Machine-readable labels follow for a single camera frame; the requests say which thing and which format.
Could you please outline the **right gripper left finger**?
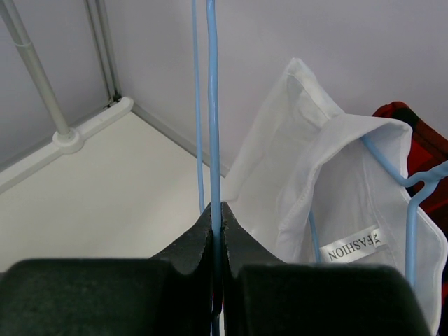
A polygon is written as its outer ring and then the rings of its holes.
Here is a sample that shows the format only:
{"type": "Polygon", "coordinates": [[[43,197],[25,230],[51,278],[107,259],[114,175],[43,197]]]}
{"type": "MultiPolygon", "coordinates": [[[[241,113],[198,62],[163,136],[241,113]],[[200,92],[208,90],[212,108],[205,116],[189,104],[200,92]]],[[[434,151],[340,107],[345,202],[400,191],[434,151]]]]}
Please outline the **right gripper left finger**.
{"type": "Polygon", "coordinates": [[[23,260],[1,276],[1,334],[208,335],[212,269],[209,209],[150,258],[23,260]]]}

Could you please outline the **light blue hanger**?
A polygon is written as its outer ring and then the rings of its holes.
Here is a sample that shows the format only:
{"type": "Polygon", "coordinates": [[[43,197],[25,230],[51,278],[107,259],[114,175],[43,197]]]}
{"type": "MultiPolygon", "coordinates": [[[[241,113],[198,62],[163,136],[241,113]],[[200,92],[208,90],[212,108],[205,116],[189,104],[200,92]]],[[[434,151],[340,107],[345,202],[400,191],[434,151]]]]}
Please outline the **light blue hanger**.
{"type": "MultiPolygon", "coordinates": [[[[197,184],[199,209],[205,210],[202,159],[202,120],[200,102],[200,66],[197,35],[197,2],[191,2],[192,44],[195,74],[195,122],[197,151],[197,184]]],[[[218,30],[215,2],[206,2],[208,29],[208,118],[210,143],[211,231],[213,239],[213,304],[211,334],[220,335],[220,316],[223,310],[222,214],[221,214],[221,157],[218,108],[218,30]]]]}

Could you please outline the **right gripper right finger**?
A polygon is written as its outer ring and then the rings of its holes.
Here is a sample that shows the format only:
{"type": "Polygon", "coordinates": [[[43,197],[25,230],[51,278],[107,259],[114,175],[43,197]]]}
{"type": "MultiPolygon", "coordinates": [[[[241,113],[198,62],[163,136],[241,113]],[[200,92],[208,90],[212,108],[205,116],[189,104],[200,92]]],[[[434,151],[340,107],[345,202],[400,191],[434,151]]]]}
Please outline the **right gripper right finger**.
{"type": "Polygon", "coordinates": [[[226,335],[429,335],[408,282],[382,265],[282,262],[222,211],[226,335]]]}

